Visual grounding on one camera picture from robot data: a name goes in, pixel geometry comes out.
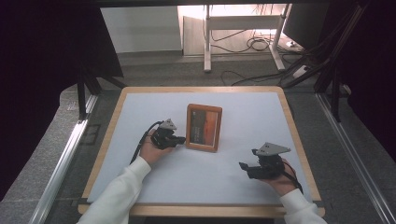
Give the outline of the black metal stand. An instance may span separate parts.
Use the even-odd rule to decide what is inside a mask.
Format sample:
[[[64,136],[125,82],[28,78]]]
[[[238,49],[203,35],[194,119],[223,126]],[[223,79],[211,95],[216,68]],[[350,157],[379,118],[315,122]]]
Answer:
[[[92,95],[98,95],[102,91],[102,87],[97,78],[102,78],[114,86],[123,89],[126,84],[119,80],[123,77],[120,66],[111,71],[100,71],[85,66],[83,63],[78,65],[78,120],[83,121],[88,117],[88,106],[86,105],[86,89]]]
[[[330,85],[332,85],[332,101],[330,109],[332,116],[337,122],[340,121],[340,77],[337,72],[337,66],[341,62],[343,48],[346,46],[347,41],[350,39],[354,29],[361,19],[361,16],[367,8],[367,2],[364,2],[363,0],[353,0],[352,4],[347,7],[347,0],[342,0],[338,3],[338,6],[345,9],[346,12],[333,13],[333,15],[339,16],[338,23],[317,46],[308,51],[308,53],[319,58],[319,63],[304,75],[282,85],[284,89],[292,88],[313,75],[319,74],[319,77],[314,84],[314,91],[323,93]]]

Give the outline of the white wall panel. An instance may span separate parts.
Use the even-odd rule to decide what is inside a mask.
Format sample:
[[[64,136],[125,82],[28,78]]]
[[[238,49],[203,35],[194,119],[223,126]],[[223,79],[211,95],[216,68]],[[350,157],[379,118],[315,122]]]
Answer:
[[[177,7],[102,7],[117,53],[182,50]]]

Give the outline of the person's right hand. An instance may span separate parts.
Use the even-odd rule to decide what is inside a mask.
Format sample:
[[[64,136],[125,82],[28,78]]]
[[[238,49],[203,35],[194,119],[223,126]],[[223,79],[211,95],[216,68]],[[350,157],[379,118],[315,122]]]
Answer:
[[[295,171],[286,159],[283,159],[283,164],[285,166],[285,172],[295,178]],[[296,185],[284,175],[281,175],[276,179],[264,179],[264,182],[271,186],[279,196],[284,196],[287,193],[297,189]]]

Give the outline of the wooden rimmed white table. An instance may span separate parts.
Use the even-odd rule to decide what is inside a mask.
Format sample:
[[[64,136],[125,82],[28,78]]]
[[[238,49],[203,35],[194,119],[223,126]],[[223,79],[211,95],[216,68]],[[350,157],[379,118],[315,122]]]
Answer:
[[[94,202],[127,166],[150,125],[171,119],[176,133],[187,127],[190,104],[222,110],[215,152],[177,147],[145,178],[131,210],[143,217],[282,217],[272,188],[248,178],[240,167],[258,163],[253,149],[269,142],[287,147],[305,198],[322,200],[290,108],[279,87],[129,87],[122,90],[83,196]]]

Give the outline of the white power strip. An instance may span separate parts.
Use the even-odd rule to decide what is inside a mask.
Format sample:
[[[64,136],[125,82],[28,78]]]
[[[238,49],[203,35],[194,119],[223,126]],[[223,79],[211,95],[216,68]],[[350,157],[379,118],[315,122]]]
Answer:
[[[298,78],[302,75],[304,75],[306,72],[308,72],[311,69],[310,66],[308,65],[302,65],[300,68],[298,68],[294,73],[293,73],[293,77],[294,78]]]

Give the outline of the aluminium floor rail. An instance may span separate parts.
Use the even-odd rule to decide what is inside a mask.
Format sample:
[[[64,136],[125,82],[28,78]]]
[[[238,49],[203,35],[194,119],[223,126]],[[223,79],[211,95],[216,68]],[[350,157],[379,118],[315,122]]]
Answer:
[[[331,104],[326,99],[326,95],[316,93],[316,97],[382,223],[396,224],[396,213],[391,211],[388,201],[369,174],[343,125],[332,115]]]
[[[83,109],[85,115],[83,116],[83,119],[80,119],[77,122],[73,131],[71,132],[71,135],[64,147],[64,151],[61,154],[61,157],[58,160],[52,172],[49,182],[45,187],[44,192],[40,200],[38,201],[35,211],[33,212],[28,224],[45,223],[46,218],[50,212],[50,209],[58,194],[58,191],[64,181],[64,177],[67,173],[68,167],[77,150],[81,136],[85,132],[89,118],[92,114],[92,110],[94,109],[97,99],[98,97],[96,95],[91,95],[88,98],[88,101],[83,104],[85,106],[85,108]]]

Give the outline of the person's left hand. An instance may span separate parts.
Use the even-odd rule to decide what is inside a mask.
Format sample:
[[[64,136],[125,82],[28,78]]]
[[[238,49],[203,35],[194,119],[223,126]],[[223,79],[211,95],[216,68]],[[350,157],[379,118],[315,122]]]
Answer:
[[[144,159],[149,165],[153,165],[156,161],[158,161],[164,155],[169,154],[173,151],[172,147],[168,147],[165,149],[158,149],[151,141],[151,136],[155,132],[155,129],[151,130],[148,133],[148,136],[145,138],[143,142],[143,146],[140,149],[139,156]]]

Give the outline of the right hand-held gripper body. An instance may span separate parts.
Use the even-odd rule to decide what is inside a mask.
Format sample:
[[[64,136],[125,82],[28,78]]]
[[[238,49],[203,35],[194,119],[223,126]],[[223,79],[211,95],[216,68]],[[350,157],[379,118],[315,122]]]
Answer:
[[[285,170],[281,153],[290,152],[290,148],[266,142],[252,153],[259,158],[259,177],[257,179],[275,179]]]

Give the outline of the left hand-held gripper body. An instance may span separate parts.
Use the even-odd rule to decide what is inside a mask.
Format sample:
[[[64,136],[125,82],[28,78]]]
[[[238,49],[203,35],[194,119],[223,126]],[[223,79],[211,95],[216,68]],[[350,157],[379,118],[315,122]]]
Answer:
[[[177,138],[174,136],[176,129],[177,127],[171,119],[163,121],[151,135],[151,142],[159,149],[175,147],[177,145]]]

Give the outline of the wooden photo frame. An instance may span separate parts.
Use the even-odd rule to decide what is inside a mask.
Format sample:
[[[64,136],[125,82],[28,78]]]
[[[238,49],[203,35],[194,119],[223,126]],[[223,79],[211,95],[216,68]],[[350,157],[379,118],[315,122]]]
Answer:
[[[186,147],[217,152],[222,108],[189,104],[187,107]]]

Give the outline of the white metal desk frame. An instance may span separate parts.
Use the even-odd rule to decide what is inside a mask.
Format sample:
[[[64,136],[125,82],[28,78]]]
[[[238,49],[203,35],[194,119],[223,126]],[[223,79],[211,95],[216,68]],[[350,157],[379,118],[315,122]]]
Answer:
[[[255,15],[255,16],[211,16],[209,6],[205,8],[205,18],[203,21],[205,35],[204,51],[204,71],[211,71],[211,45],[210,32],[214,30],[254,30],[268,29],[275,30],[275,38],[269,44],[269,50],[272,54],[278,71],[285,71],[286,68],[281,60],[277,46],[283,31],[284,23],[290,4],[286,4],[280,15]]]

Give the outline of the black curtain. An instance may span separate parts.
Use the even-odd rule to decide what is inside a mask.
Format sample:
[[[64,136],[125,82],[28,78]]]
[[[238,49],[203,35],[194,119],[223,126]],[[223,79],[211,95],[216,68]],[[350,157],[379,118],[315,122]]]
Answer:
[[[0,202],[80,76],[120,77],[99,7],[0,0]]]
[[[340,17],[365,8],[342,48],[337,68],[351,94],[348,103],[396,160],[396,0],[332,0]]]

